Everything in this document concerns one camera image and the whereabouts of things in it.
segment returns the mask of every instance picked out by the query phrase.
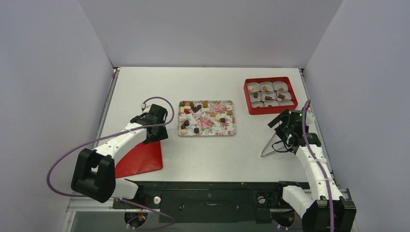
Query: robotic arm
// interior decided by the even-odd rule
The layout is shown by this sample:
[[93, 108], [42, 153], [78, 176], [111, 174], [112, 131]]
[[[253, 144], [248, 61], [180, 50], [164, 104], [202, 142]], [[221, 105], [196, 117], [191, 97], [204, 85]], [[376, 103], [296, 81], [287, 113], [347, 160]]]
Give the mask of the robotic arm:
[[164, 123], [167, 115], [167, 110], [161, 106], [148, 106], [122, 130], [128, 133], [114, 137], [93, 150], [85, 148], [80, 151], [71, 189], [101, 203], [109, 198], [133, 199], [138, 186], [125, 179], [116, 179], [115, 166], [137, 144], [167, 139], [165, 126], [144, 128], [146, 125]]
[[304, 231], [328, 231], [331, 217], [329, 199], [333, 199], [336, 215], [334, 216], [335, 231], [350, 232], [356, 215], [356, 207], [353, 201], [345, 200], [337, 188], [326, 165], [327, 160], [323, 155], [321, 142], [314, 133], [306, 133], [314, 155], [309, 151], [303, 136], [302, 120], [302, 111], [286, 110], [272, 120], [268, 126], [272, 128], [281, 122], [275, 128], [276, 134], [285, 147], [288, 147], [288, 150], [293, 152], [302, 163], [309, 182], [311, 197], [308, 197], [294, 182], [281, 182], [278, 191], [282, 194], [282, 200], [302, 218]]

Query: chocolate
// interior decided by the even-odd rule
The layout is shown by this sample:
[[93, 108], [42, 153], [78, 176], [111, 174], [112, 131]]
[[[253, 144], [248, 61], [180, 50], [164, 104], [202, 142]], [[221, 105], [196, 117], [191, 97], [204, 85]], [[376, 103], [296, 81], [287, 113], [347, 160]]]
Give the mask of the chocolate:
[[280, 98], [280, 99], [283, 100], [283, 99], [285, 99], [285, 95], [279, 94], [279, 95], [278, 95], [278, 98]]

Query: tray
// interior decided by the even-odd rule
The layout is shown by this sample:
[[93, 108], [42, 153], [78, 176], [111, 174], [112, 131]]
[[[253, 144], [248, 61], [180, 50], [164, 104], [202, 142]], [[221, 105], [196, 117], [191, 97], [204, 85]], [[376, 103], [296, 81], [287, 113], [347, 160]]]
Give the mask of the tray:
[[[235, 122], [235, 109], [234, 103], [230, 100], [224, 101], [191, 101], [195, 106], [208, 102], [208, 107], [200, 109], [194, 113], [192, 109], [189, 114], [181, 113], [178, 105], [178, 127], [177, 134], [181, 137], [192, 136], [232, 136], [236, 134], [236, 122]], [[227, 115], [227, 112], [232, 110], [232, 115]], [[220, 117], [224, 117], [226, 122], [216, 121], [214, 117], [209, 114], [215, 112]], [[188, 133], [181, 134], [181, 125], [185, 120], [190, 121], [190, 125], [187, 126]], [[193, 132], [194, 128], [199, 128], [199, 133]]]
[[[281, 106], [267, 106], [267, 107], [252, 107], [252, 102], [250, 100], [249, 91], [248, 91], [248, 83], [256, 82], [256, 83], [263, 83], [263, 82], [275, 82], [275, 81], [283, 81], [288, 86], [288, 92], [291, 94], [293, 105], [281, 105]], [[294, 110], [297, 107], [297, 99], [293, 92], [293, 88], [289, 78], [284, 77], [268, 77], [268, 78], [254, 78], [254, 79], [246, 79], [244, 84], [244, 91], [245, 91], [245, 99], [246, 104], [248, 105], [248, 112], [250, 115], [264, 115], [264, 114], [279, 114], [282, 113], [284, 110]]]

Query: gray wall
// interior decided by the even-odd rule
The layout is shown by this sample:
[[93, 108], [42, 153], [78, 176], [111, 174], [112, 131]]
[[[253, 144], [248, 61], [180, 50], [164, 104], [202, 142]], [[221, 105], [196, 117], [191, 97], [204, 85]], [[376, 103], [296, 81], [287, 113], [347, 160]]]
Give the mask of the gray wall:
[[409, 231], [410, 1], [344, 0], [306, 67], [336, 179], [364, 232]]
[[342, 0], [79, 0], [115, 66], [305, 67]]
[[[50, 165], [95, 137], [112, 67], [76, 0], [0, 3], [1, 231], [59, 231], [68, 198]], [[70, 189], [76, 155], [52, 182]]]

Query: red mat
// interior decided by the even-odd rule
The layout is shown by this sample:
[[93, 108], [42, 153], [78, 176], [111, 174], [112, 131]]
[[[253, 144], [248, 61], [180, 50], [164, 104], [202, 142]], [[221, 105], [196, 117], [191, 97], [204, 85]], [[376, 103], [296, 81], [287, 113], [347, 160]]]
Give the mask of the red mat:
[[146, 145], [140, 143], [118, 162], [116, 178], [156, 171], [162, 167], [160, 141]]

